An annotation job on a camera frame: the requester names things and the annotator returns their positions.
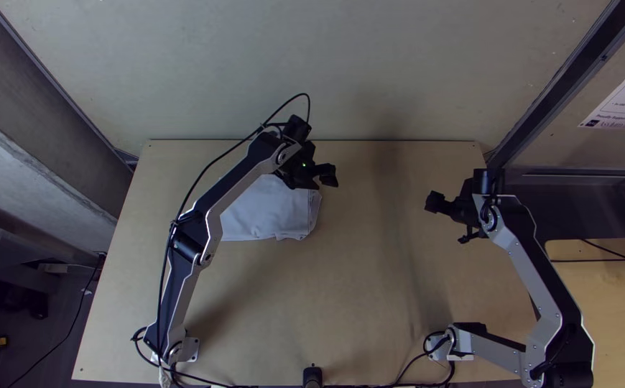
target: tabletop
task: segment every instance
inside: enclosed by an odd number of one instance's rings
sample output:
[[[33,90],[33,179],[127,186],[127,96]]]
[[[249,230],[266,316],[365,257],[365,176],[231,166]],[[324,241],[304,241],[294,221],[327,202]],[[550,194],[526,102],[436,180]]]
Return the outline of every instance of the tabletop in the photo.
[[[74,379],[157,381],[129,339],[154,320],[162,252],[180,201],[203,166],[232,144],[145,144]],[[220,245],[185,320],[200,338],[200,355],[180,371],[229,384],[300,385],[302,370],[315,363],[326,384],[388,384],[428,333],[453,321],[483,322],[492,333],[524,340],[534,313],[506,252],[486,240],[459,244],[464,226],[423,210],[431,190],[453,198],[473,168],[484,167],[476,143],[315,145],[315,161],[335,164],[340,183],[322,189],[315,230],[302,241]],[[215,165],[189,204],[244,152]],[[425,360],[404,380],[438,382],[447,372]],[[459,364],[454,381],[515,378],[476,359]]]

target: black wire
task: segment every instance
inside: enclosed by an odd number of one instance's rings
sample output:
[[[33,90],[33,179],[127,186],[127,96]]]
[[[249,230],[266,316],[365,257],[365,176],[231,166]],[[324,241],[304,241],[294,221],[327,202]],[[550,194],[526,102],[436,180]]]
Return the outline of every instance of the black wire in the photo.
[[[289,98],[288,100],[286,100],[286,102],[284,102],[279,108],[277,108],[277,110],[274,111],[274,113],[269,115],[269,117],[267,117],[267,120],[265,120],[264,123],[262,123],[262,125],[260,127],[258,127],[258,129],[255,129],[252,133],[250,133],[250,135],[248,135],[247,137],[243,138],[241,141],[239,141],[238,143],[233,145],[231,148],[227,149],[226,152],[224,152],[223,154],[219,155],[216,159],[214,159],[212,162],[207,164],[207,166],[205,166],[205,168],[203,168],[202,172],[200,172],[200,174],[195,179],[195,181],[193,181],[193,184],[190,186],[190,189],[188,189],[188,192],[186,193],[185,197],[183,198],[183,201],[181,202],[181,206],[178,208],[178,212],[176,212],[176,216],[174,217],[174,220],[172,221],[172,227],[171,227],[171,230],[169,232],[169,236],[167,237],[167,243],[165,244],[165,249],[164,249],[164,260],[162,262],[162,271],[160,272],[160,278],[159,278],[159,293],[158,293],[158,296],[157,296],[157,318],[156,318],[156,325],[157,325],[157,338],[156,339],[157,339],[157,347],[158,347],[158,350],[157,350],[158,357],[161,358],[160,353],[162,352],[162,349],[163,349],[163,346],[162,346],[162,339],[163,338],[161,338],[160,335],[159,335],[159,333],[161,331],[159,329],[159,321],[160,321],[160,316],[162,314],[162,293],[164,292],[164,276],[166,275],[167,262],[169,261],[169,246],[171,244],[172,235],[174,234],[174,231],[175,231],[176,222],[177,222],[178,218],[181,216],[181,213],[183,212],[183,208],[185,207],[185,204],[188,202],[188,198],[193,193],[193,190],[195,189],[195,186],[198,184],[198,182],[200,182],[200,179],[202,179],[203,175],[205,174],[205,172],[207,172],[207,170],[209,170],[210,167],[212,167],[215,163],[217,163],[219,160],[224,158],[226,155],[230,154],[236,148],[241,146],[241,144],[247,142],[251,137],[253,137],[254,135],[258,134],[259,132],[261,132],[265,128],[267,128],[269,126],[269,122],[283,108],[285,108],[289,103],[291,103],[291,101],[295,100],[296,98],[302,97],[302,96],[306,97],[306,99],[307,99],[307,116],[305,118],[305,122],[309,122],[310,121],[310,96],[307,93],[298,93],[297,95],[295,95],[295,96]],[[279,133],[282,136],[282,130],[280,128],[279,128]]]
[[[273,114],[269,115],[269,117],[267,117],[267,120],[265,120],[263,124],[269,123],[269,121],[272,120],[283,108],[285,108],[286,105],[288,105],[289,103],[291,103],[291,101],[299,97],[306,97],[307,99],[307,116],[305,117],[305,122],[309,124],[310,123],[310,96],[307,93],[298,93],[297,95],[289,98],[276,111],[274,111]]]
[[[439,333],[443,333],[440,331],[431,333],[430,335],[428,335],[427,337],[433,336],[435,334],[439,334]],[[408,362],[408,364],[406,364],[406,366],[404,366],[403,370],[401,370],[401,373],[399,373],[399,376],[397,377],[396,380],[394,380],[393,383],[389,384],[389,385],[380,385],[376,388],[395,388],[395,387],[441,387],[443,385],[449,384],[449,382],[451,381],[451,379],[454,377],[454,373],[456,372],[456,365],[454,364],[454,361],[449,361],[449,375],[447,375],[447,377],[438,383],[432,383],[432,384],[422,384],[422,383],[401,383],[401,378],[403,378],[404,374],[406,374],[406,371],[408,371],[408,369],[411,367],[411,365],[413,365],[413,363],[415,363],[416,361],[418,361],[419,359],[429,356],[430,354],[434,353],[437,349],[441,348],[445,343],[447,343],[447,341],[449,341],[448,337],[444,337],[441,340],[439,340],[437,342],[437,344],[435,344],[435,346],[433,348],[431,348],[429,351],[425,351],[424,353],[418,354],[416,357],[413,357],[413,359],[411,359],[411,361]]]
[[[20,377],[18,377],[11,384],[9,384],[8,388],[13,387],[23,377],[25,377],[28,373],[30,373],[31,370],[33,370],[40,362],[42,362],[44,359],[46,359],[47,356],[49,356],[53,351],[58,349],[59,346],[61,346],[64,342],[66,342],[68,337],[70,337],[70,334],[73,332],[73,328],[75,327],[75,323],[78,321],[78,316],[80,315],[80,310],[83,309],[83,301],[85,301],[85,291],[88,289],[88,287],[90,287],[90,283],[92,283],[92,279],[94,279],[95,274],[97,273],[97,269],[99,269],[99,266],[102,264],[102,259],[103,258],[104,258],[104,255],[99,255],[98,256],[97,265],[95,266],[95,269],[92,271],[92,276],[90,276],[90,279],[88,280],[87,284],[85,285],[85,288],[83,289],[83,294],[80,296],[80,303],[78,303],[78,311],[75,312],[75,317],[73,318],[73,322],[70,324],[70,328],[68,329],[68,333],[66,334],[66,337],[64,337],[61,341],[59,341],[59,343],[57,343],[56,346],[51,348],[44,356],[40,357],[39,360],[35,361],[34,364],[31,365],[28,368],[28,370],[26,370],[23,374],[20,375]]]
[[[133,338],[131,338],[131,341],[135,344],[135,351],[138,353],[138,355],[140,356],[140,358],[142,358],[145,362],[147,362],[148,364],[154,366],[155,368],[159,368],[159,364],[152,362],[152,360],[148,359],[147,356],[145,356],[142,351],[140,351],[140,346],[138,345],[138,342],[140,342],[142,340],[142,333],[146,330],[147,328],[140,328],[138,329],[138,331],[135,332],[135,334],[133,335]],[[209,385],[219,385],[222,387],[226,387],[226,388],[244,388],[246,386],[239,386],[239,385],[229,385],[229,384],[222,384],[222,383],[218,383],[218,382],[213,382],[211,380],[208,379],[203,379],[197,376],[193,376],[191,374],[187,374],[187,373],[183,373],[183,372],[179,372],[175,369],[175,365],[174,367],[170,367],[167,368],[166,366],[163,366],[162,369],[164,369],[165,371],[169,372],[171,374],[172,377],[172,381],[175,380],[174,375],[176,376],[181,376],[181,377],[185,377],[186,379],[194,379],[195,381],[199,381],[205,384],[209,384]]]
[[[594,262],[625,262],[625,259],[575,259],[575,260],[550,260],[553,263],[594,263]]]
[[[549,220],[549,219],[547,219],[547,218],[545,218],[545,217],[541,217],[539,214],[535,216],[535,219],[536,219],[536,220],[542,220],[542,221],[543,221],[543,222],[545,222],[547,225],[554,226],[555,228],[557,228],[557,229],[561,229],[561,230],[563,230],[563,231],[567,231],[567,233],[569,232],[569,229],[568,229],[568,228],[565,228],[564,226],[562,226],[562,225],[560,225],[560,224],[558,224],[558,223],[552,222],[551,220]],[[576,239],[581,240],[581,241],[583,241],[584,243],[586,243],[586,244],[588,244],[588,245],[590,245],[590,246],[594,246],[594,247],[596,247],[597,249],[600,249],[601,251],[605,251],[605,252],[607,252],[607,253],[609,253],[609,254],[613,254],[614,256],[621,257],[621,258],[622,258],[622,260],[620,260],[620,259],[589,259],[589,260],[550,260],[550,261],[551,261],[551,262],[554,262],[554,263],[564,263],[564,262],[565,262],[565,263],[581,263],[581,262],[625,262],[625,254],[620,254],[620,253],[619,253],[619,252],[617,252],[617,251],[613,251],[613,250],[611,250],[611,249],[609,249],[609,248],[605,248],[604,246],[597,245],[597,244],[595,244],[594,242],[589,241],[589,240],[587,240],[587,239],[583,239],[583,238],[581,238],[581,237],[576,237]]]
[[[588,260],[550,260],[553,263],[583,263],[583,262],[625,262],[625,254],[620,254],[616,251],[613,251],[609,248],[605,248],[604,246],[600,246],[597,245],[595,243],[593,243],[592,241],[588,241],[587,239],[579,239],[581,241],[583,241],[584,243],[590,245],[590,246],[594,246],[597,249],[600,249],[602,251],[611,253],[615,256],[621,257],[621,259],[588,259]]]

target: gray wall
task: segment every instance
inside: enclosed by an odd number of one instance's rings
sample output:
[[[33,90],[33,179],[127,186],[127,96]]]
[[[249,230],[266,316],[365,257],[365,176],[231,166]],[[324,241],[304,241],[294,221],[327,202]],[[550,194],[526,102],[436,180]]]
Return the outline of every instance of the gray wall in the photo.
[[[118,217],[131,173],[0,25],[0,132]]]
[[[312,96],[315,139],[487,150],[608,2],[0,0],[0,10],[134,154],[147,139],[242,138],[300,91]]]
[[[625,43],[514,166],[625,169],[625,129],[577,127],[624,79]]]

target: concrete wall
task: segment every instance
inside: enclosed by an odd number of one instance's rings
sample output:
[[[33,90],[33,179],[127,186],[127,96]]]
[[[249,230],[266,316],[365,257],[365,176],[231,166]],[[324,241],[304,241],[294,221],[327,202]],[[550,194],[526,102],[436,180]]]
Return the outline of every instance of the concrete wall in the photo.
[[[131,176],[0,24],[0,227],[105,251]]]
[[[116,219],[0,132],[0,209],[83,251],[106,251]]]
[[[106,212],[121,212],[131,173],[0,24],[0,132]]]
[[[609,0],[0,0],[114,146],[240,139],[312,96],[313,139],[496,146]],[[303,103],[282,114],[305,112]]]

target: metal frame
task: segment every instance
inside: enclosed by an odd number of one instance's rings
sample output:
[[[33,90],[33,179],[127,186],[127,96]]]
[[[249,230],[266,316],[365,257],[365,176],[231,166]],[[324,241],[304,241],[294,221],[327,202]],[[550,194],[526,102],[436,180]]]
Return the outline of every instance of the metal frame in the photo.
[[[172,227],[172,246],[167,253],[170,271],[162,296],[159,319],[160,339],[157,340],[157,321],[147,327],[143,341],[160,358],[173,364],[196,361],[200,341],[187,337],[183,326],[190,299],[200,272],[209,266],[221,241],[220,215],[255,180],[273,173],[302,149],[293,141],[274,138],[261,133],[248,148],[247,155],[183,213]]]
[[[487,167],[510,166],[624,41],[625,0],[613,0],[523,117],[490,154]]]

